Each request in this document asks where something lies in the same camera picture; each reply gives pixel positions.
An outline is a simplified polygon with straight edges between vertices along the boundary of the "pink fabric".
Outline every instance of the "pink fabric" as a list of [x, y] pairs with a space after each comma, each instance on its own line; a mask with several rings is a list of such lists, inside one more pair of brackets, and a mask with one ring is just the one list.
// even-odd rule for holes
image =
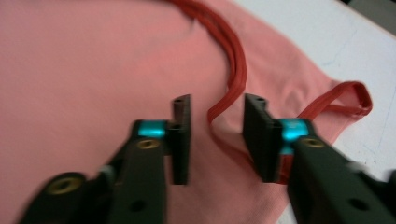
[[[208, 1], [239, 35], [247, 92], [276, 118], [296, 117], [338, 82], [287, 39], [230, 2]], [[161, 1], [0, 2], [0, 222], [13, 223], [45, 180], [93, 177], [135, 119], [170, 119], [170, 101], [192, 94], [191, 182], [168, 186], [168, 223], [274, 223], [285, 186], [263, 184], [240, 135], [242, 98], [214, 122], [227, 58], [199, 22]], [[350, 103], [353, 92], [347, 101]], [[352, 121], [316, 119], [328, 141]]]

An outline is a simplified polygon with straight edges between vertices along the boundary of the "red strap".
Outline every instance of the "red strap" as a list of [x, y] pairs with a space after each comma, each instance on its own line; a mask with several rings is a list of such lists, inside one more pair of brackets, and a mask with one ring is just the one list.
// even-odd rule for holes
[[289, 174], [291, 171], [291, 166], [293, 165], [293, 155], [282, 155], [280, 156], [280, 169], [279, 169], [279, 179], [277, 184], [287, 185], [289, 182]]
[[[353, 90], [358, 96], [358, 106], [331, 105], [346, 91]], [[338, 84], [332, 90], [319, 96], [299, 116], [301, 119], [314, 119], [322, 111], [338, 112], [350, 116], [366, 116], [373, 109], [373, 103], [365, 86], [357, 81], [348, 81]]]
[[206, 26], [210, 34], [219, 42], [227, 53], [231, 70], [228, 80], [228, 91], [207, 111], [207, 121], [212, 123], [243, 93], [248, 78], [245, 53], [239, 38], [230, 25], [218, 14], [202, 3], [189, 0], [167, 0], [177, 5], [190, 17], [196, 18]]

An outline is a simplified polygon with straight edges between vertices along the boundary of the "brass screw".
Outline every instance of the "brass screw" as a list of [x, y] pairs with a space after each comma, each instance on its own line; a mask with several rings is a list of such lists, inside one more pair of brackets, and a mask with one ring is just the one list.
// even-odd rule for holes
[[157, 140], [154, 140], [154, 139], [142, 140], [137, 143], [137, 146], [140, 149], [152, 149], [152, 148], [158, 147], [159, 145], [160, 145], [160, 142]]
[[315, 138], [305, 138], [302, 140], [302, 142], [308, 147], [324, 147], [324, 143]]
[[47, 193], [59, 195], [78, 189], [82, 185], [82, 179], [76, 177], [66, 177], [52, 182], [47, 187]]

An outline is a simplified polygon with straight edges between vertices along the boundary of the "mounting hole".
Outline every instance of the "mounting hole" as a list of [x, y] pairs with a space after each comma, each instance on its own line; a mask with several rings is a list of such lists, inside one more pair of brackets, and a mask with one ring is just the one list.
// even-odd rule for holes
[[143, 140], [137, 143], [137, 146], [140, 149], [152, 149], [155, 147], [158, 147], [160, 145], [160, 142], [154, 139], [150, 140]]
[[369, 206], [367, 203], [363, 202], [362, 200], [359, 199], [349, 199], [350, 205], [352, 205], [354, 208], [361, 210], [361, 211], [367, 211], [369, 210]]
[[129, 210], [131, 212], [141, 212], [146, 208], [146, 203], [143, 200], [137, 200], [131, 203]]
[[82, 184], [81, 178], [67, 177], [55, 180], [47, 187], [47, 193], [52, 195], [65, 194], [78, 189]]
[[315, 138], [305, 138], [302, 142], [308, 147], [324, 147], [324, 143]]

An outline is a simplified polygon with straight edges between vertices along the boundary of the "white table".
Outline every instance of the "white table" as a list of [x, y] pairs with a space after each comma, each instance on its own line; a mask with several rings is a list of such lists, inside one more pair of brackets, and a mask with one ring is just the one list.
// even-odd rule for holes
[[[234, 0], [294, 42], [327, 75], [360, 80], [374, 110], [334, 146], [386, 180], [396, 169], [396, 37], [336, 0]], [[290, 206], [277, 223], [295, 223]]]

